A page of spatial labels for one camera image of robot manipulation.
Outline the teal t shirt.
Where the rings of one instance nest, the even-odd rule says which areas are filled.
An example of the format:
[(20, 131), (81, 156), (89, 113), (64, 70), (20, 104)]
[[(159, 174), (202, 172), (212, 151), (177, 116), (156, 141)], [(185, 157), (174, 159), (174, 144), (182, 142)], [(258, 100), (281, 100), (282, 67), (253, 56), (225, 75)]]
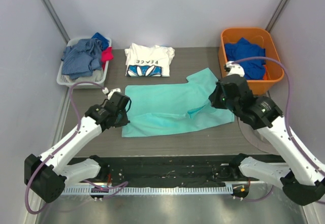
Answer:
[(129, 85), (132, 104), (122, 137), (150, 137), (196, 132), (234, 122), (228, 109), (215, 109), (208, 99), (217, 78), (209, 68), (189, 75), (187, 83)]

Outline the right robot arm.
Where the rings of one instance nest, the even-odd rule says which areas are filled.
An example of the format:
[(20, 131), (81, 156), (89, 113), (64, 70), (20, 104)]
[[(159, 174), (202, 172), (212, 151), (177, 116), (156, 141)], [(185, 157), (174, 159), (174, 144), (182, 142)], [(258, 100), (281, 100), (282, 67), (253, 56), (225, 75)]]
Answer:
[(253, 95), (246, 79), (232, 74), (216, 83), (209, 100), (212, 107), (230, 110), (262, 135), (287, 164), (275, 166), (240, 153), (229, 163), (232, 179), (240, 181), (249, 177), (267, 182), (282, 189), (300, 206), (324, 196), (324, 164), (292, 133), (287, 119), (271, 98)]

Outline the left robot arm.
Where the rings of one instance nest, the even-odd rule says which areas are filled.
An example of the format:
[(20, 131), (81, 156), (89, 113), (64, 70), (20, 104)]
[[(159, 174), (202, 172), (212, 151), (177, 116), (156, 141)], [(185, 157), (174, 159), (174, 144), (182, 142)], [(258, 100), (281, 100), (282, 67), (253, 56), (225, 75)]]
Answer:
[(109, 166), (97, 155), (71, 165), (70, 161), (91, 140), (112, 127), (129, 123), (131, 99), (119, 89), (107, 94), (103, 103), (91, 106), (78, 124), (58, 143), (39, 156), (29, 155), (24, 162), (24, 182), (45, 203), (55, 201), (62, 192), (78, 182), (94, 179), (104, 182)]

